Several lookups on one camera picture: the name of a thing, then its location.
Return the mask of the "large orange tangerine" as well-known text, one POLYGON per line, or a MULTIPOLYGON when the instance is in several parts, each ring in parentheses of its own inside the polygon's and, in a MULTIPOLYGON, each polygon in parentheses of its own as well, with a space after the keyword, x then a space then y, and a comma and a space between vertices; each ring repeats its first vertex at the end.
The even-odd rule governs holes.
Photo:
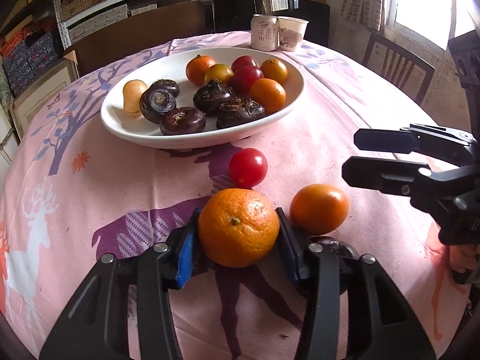
POLYGON ((244 268, 265 258, 278 238, 278 215, 267 197, 250 189, 223 189, 198 218, 205 255, 223 267, 244 268))

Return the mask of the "dark water chestnut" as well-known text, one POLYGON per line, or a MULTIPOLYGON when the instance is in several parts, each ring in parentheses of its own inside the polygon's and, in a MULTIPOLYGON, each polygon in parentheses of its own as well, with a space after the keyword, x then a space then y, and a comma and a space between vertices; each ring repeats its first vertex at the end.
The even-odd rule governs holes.
POLYGON ((163 88, 148 88, 140 98, 140 111, 151 123, 158 124, 163 115, 176 108, 176 99, 163 88))
POLYGON ((215 116, 220 105, 233 97, 234 92, 229 86, 218 80, 211 80, 196 91, 193 105, 207 116, 215 116))
POLYGON ((163 135, 185 135, 201 133, 206 126, 206 115, 195 107, 175 108, 160 119, 160 131, 163 135))
POLYGON ((250 97, 232 97, 217 109, 218 129, 244 125, 266 116, 264 107, 250 97))
POLYGON ((180 86, 175 80, 160 79, 155 81, 151 88, 166 90, 171 93, 174 98, 180 94, 180 86))

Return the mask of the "orange kumquat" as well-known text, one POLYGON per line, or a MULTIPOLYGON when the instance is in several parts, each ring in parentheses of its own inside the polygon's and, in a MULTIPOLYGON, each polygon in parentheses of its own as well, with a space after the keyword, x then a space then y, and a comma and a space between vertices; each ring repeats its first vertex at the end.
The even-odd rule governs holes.
POLYGON ((287 93, 275 80, 261 78, 250 87, 250 97, 262 105, 265 112, 270 115, 284 107, 287 93))
POLYGON ((336 230, 349 213, 345 192, 331 184, 310 184, 298 191, 289 207, 293 225, 321 236, 336 230))
POLYGON ((265 60, 261 64, 260 70, 263 72, 265 78, 275 80, 281 85, 289 76, 287 66, 278 58, 269 58, 265 60))

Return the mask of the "pale orange loquat fruit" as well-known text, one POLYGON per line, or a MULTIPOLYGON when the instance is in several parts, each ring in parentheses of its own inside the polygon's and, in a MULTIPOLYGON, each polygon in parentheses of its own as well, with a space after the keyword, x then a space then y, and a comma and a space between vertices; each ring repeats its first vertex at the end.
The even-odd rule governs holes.
POLYGON ((124 112, 135 116, 140 111, 140 99, 148 86, 142 80, 130 80, 123 87, 124 112))

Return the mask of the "dark wooden chair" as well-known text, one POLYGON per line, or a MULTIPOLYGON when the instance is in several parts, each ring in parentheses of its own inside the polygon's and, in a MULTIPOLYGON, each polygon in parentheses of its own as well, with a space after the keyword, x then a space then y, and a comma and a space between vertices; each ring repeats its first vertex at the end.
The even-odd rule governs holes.
POLYGON ((415 68, 424 73, 420 87, 413 98, 417 105, 421 105, 425 99, 431 81, 433 80, 435 73, 434 66, 377 32, 370 33, 364 57, 361 62, 363 66, 368 66, 368 62, 373 56, 375 46, 382 46, 385 48, 380 76, 390 82, 397 89, 404 91, 415 68))

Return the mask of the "red cherry tomato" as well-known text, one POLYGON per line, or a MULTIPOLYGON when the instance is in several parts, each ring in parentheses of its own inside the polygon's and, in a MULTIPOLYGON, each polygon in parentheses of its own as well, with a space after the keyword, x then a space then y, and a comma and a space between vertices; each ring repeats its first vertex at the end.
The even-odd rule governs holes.
POLYGON ((250 94, 251 86, 264 77, 264 73, 255 66, 239 68, 232 76, 229 85, 235 94, 246 96, 250 94))
POLYGON ((253 57, 251 57, 250 55, 243 55, 236 58, 233 61, 231 65, 231 69, 232 69, 232 72, 235 73, 241 68, 245 68, 245 67, 258 68, 258 66, 259 64, 253 59, 253 57))
POLYGON ((236 187, 251 189, 264 180, 268 167, 267 159, 261 151, 246 148, 231 158, 229 177, 236 187))

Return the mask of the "pink patterned tablecloth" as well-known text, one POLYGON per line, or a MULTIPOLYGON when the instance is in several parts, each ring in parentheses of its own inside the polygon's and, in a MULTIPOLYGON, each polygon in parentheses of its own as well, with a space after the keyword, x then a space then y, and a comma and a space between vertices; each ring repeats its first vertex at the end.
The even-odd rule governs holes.
MULTIPOLYGON (((248 40, 246 33, 225 33, 143 50, 82 77, 35 116, 1 196, 1 311, 33 356, 97 257, 134 256, 162 241, 194 208, 231 186, 230 158, 248 147, 268 161, 256 190, 286 213, 304 186, 327 183, 346 192, 349 215, 332 236, 378 258, 435 353, 446 350, 470 287, 452 280, 435 223, 406 197, 352 189, 341 178, 344 161, 365 155, 353 144, 359 128, 434 125, 376 73, 305 41, 296 53, 277 53, 301 66, 300 104, 249 139, 169 152, 121 140, 103 126, 99 111, 108 90, 136 68, 181 51, 248 40)), ((294 358, 305 300, 276 253, 258 267, 208 267, 170 294, 184 359, 294 358)))

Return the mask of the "white oval plate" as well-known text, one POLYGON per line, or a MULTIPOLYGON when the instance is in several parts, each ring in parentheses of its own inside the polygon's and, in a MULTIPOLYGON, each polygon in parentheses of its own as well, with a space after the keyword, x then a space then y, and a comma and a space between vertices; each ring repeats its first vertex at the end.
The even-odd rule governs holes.
POLYGON ((269 53, 194 49, 128 74, 109 90, 101 118, 112 134, 141 146, 201 148, 264 130, 303 90, 300 70, 269 53))

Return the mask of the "white paper cup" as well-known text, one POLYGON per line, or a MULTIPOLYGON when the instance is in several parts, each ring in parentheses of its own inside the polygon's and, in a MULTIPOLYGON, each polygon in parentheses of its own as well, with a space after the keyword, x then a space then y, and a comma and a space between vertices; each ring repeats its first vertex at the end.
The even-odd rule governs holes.
POLYGON ((308 21, 289 16, 278 16, 279 47, 285 51, 296 51, 301 45, 308 21))

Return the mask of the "yellow-orange cherry tomato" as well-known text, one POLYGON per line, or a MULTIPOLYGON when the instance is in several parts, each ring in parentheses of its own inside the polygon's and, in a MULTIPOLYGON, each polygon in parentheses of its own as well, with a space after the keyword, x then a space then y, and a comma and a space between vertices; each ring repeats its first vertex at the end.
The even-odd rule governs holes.
POLYGON ((222 84, 228 86, 232 77, 233 71, 229 65, 216 63, 205 72, 204 83, 207 84, 211 80, 218 80, 222 84))

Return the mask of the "small orange tangerine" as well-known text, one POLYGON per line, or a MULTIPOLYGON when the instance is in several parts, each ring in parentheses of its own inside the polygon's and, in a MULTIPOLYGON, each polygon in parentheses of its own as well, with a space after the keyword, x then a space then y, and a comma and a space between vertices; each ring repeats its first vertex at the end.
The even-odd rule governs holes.
POLYGON ((206 71, 215 64, 214 58, 208 55, 196 55, 186 65, 186 77, 191 83, 202 86, 206 71))

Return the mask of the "black piano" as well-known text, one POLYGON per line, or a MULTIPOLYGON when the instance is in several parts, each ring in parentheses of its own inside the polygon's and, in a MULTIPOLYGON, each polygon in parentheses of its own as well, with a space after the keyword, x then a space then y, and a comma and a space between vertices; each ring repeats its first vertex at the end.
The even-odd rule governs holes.
POLYGON ((217 33, 247 31, 255 14, 289 16, 308 22, 304 38, 329 45, 330 8, 312 0, 211 0, 213 25, 217 33))

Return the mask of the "framed picture leaning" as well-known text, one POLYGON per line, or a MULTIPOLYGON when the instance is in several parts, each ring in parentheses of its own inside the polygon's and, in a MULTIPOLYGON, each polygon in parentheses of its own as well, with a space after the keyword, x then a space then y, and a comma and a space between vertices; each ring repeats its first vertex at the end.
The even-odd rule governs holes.
POLYGON ((76 52, 70 51, 55 66, 42 73, 10 105, 10 114, 19 139, 26 133, 33 117, 61 90, 79 78, 76 52))

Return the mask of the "dark wooden cabinet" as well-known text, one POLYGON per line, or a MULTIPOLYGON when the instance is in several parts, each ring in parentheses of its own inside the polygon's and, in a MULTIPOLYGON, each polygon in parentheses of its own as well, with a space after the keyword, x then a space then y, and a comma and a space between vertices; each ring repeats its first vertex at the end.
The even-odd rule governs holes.
POLYGON ((75 42, 64 53, 75 53, 79 73, 83 76, 175 38, 206 33, 208 24, 204 4, 200 1, 181 2, 111 24, 75 42))

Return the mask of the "stack of patterned boxes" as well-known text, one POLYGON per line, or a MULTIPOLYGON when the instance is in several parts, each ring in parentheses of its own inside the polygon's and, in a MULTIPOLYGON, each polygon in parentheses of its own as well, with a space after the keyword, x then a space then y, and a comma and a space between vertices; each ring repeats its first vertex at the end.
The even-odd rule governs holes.
POLYGON ((19 30, 1 48, 3 68, 13 94, 18 97, 56 63, 61 54, 54 28, 28 25, 19 30))

